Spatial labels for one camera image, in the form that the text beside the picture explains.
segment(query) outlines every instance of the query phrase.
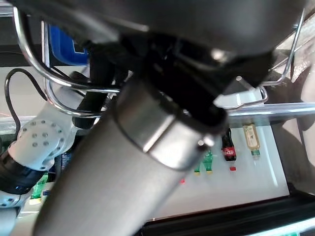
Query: metal wire frame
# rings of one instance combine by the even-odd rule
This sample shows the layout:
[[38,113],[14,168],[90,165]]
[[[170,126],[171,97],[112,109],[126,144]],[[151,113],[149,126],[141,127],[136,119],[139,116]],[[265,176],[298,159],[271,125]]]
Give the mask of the metal wire frame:
[[[63,103],[61,103],[57,97],[55,96],[53,89],[52,89],[52,82],[55,82],[61,86],[70,87],[72,89],[79,89],[79,90],[86,90],[86,91],[93,91],[93,92],[103,92],[103,93],[118,93],[120,89],[116,86],[111,87],[98,87],[98,86],[91,86],[89,83],[78,83],[75,81],[71,81],[69,79],[65,79],[62,75],[52,71],[49,68],[49,64],[41,63],[39,60],[37,60],[34,50],[32,48],[31,38],[28,31],[28,24],[27,24],[27,16],[26,14],[20,12],[16,7],[13,9],[13,16],[14,16],[14,23],[15,28],[18,35],[18,42],[21,48],[21,51],[23,52],[24,56],[26,57],[27,61],[42,75],[44,76],[45,80],[45,92],[48,98],[48,101],[58,110],[60,110],[63,113],[66,113],[68,115],[74,116],[74,117],[81,117],[81,118],[96,118],[100,117],[102,113],[95,113],[90,111],[80,111],[77,109],[70,108],[68,106],[65,106]],[[241,109],[243,107],[252,106],[264,103],[268,100],[268,94],[266,92],[266,89],[263,86],[276,86],[279,85],[282,80],[285,78],[286,74],[288,73],[289,67],[291,65],[295,47],[297,44],[297,40],[301,31],[302,23],[304,21],[305,12],[303,10],[299,24],[296,29],[295,37],[292,43],[291,51],[285,66],[285,69],[281,75],[281,77],[277,81],[267,81],[262,83],[262,86],[259,87],[262,99],[254,102],[248,102],[248,103],[242,103],[238,106],[227,108],[228,111],[234,111]]]
[[300,17],[299,24],[298,24],[298,26],[296,28],[294,40],[293,40],[293,43],[292,43],[292,46],[291,46],[291,51],[290,51],[289,57],[288,57],[288,59],[286,61],[284,71],[281,74],[280,78],[278,78],[276,81],[263,82],[261,84],[262,86],[277,86],[277,85],[281,84],[282,81],[286,78],[286,75],[287,75],[287,73],[288,73],[288,71],[290,69],[290,66],[291,66],[291,63],[292,63],[292,60],[293,60],[293,57],[294,57],[294,54],[295,54],[295,48],[296,48],[297,41],[298,41],[299,36],[300,36],[300,32],[301,32],[302,24],[304,22],[304,18],[305,18],[305,10],[303,9],[301,17]]

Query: green bottle cap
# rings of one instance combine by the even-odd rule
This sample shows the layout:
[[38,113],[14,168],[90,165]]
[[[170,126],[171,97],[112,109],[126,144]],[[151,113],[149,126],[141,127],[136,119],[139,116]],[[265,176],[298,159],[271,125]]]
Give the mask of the green bottle cap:
[[260,157],[260,151],[259,150],[251,150],[252,156],[255,158]]

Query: coca-cola bottle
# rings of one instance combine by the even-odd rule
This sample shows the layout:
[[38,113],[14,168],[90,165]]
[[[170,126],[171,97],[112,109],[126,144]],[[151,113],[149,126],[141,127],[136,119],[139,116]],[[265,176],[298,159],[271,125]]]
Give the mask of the coca-cola bottle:
[[235,171],[236,152],[232,142],[231,129],[222,136],[222,152],[226,161],[230,162],[230,170]]

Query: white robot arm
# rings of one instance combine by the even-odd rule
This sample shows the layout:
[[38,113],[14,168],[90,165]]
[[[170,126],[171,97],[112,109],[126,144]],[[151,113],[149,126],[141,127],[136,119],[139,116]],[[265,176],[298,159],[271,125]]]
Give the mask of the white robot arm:
[[[75,92],[59,88],[58,97],[78,106]],[[32,187],[55,163],[55,157],[73,144],[78,128],[72,117],[46,103],[41,112],[25,124],[17,141],[0,157],[0,236],[9,235],[15,219],[32,194]]]

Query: metal bracket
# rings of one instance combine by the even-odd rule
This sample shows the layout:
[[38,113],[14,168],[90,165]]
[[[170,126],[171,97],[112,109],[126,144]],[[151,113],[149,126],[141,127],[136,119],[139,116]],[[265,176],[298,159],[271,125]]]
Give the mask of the metal bracket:
[[292,47],[291,47],[291,51],[290,51],[289,57],[288,57],[288,59],[286,61],[286,65],[285,65],[285,68],[284,68],[284,71],[283,71],[282,75],[276,81],[263,82],[261,84],[262,86],[276,86],[276,85],[280,85],[282,83],[282,81],[286,78],[286,75],[289,72],[292,60],[294,58],[295,48],[296,48],[297,41],[298,41],[299,36],[300,36],[300,32],[301,32],[302,24],[304,22],[304,18],[305,18],[305,10],[303,9],[302,15],[301,15],[301,18],[300,18],[300,21],[299,21],[299,24],[298,24],[298,26],[296,28],[294,40],[293,40]]
[[235,111],[235,110],[241,109],[243,107],[248,107],[248,106],[253,106],[253,105],[258,105],[258,104],[265,103],[266,101],[268,101],[267,91],[266,91],[266,89],[264,87],[259,87],[259,90],[261,92],[262,99],[260,99],[258,101],[254,101],[254,102],[245,102],[245,103],[242,103],[242,104],[240,104],[238,106],[231,107],[231,108],[225,108],[225,109],[227,111]]

